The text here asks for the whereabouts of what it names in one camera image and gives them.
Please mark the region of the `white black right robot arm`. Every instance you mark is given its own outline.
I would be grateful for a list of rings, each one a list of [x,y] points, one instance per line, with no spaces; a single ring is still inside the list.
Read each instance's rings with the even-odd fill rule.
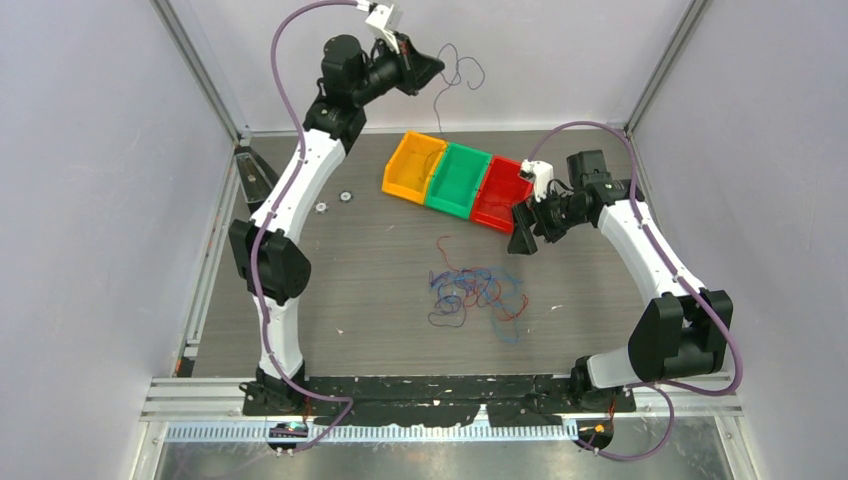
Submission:
[[[512,208],[507,250],[532,255],[537,239],[555,243],[572,228],[591,225],[615,248],[635,281],[644,311],[626,344],[579,358],[567,392],[584,410],[596,410],[627,386],[711,374],[724,364],[733,303],[710,290],[670,248],[633,179],[613,178],[600,150],[567,159],[568,180],[551,164],[526,159],[519,175],[532,193]]]

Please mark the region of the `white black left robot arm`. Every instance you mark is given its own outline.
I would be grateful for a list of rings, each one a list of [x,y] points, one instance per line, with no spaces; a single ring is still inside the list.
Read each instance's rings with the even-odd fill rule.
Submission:
[[[292,159],[249,220],[235,220],[229,239],[240,276],[254,300],[261,357],[254,380],[241,384],[245,412],[293,414],[310,397],[299,346],[298,304],[312,265],[299,247],[318,194],[361,133],[365,107],[396,89],[417,95],[445,68],[406,35],[397,48],[384,40],[365,52],[351,35],[323,47],[318,94],[305,114]]]

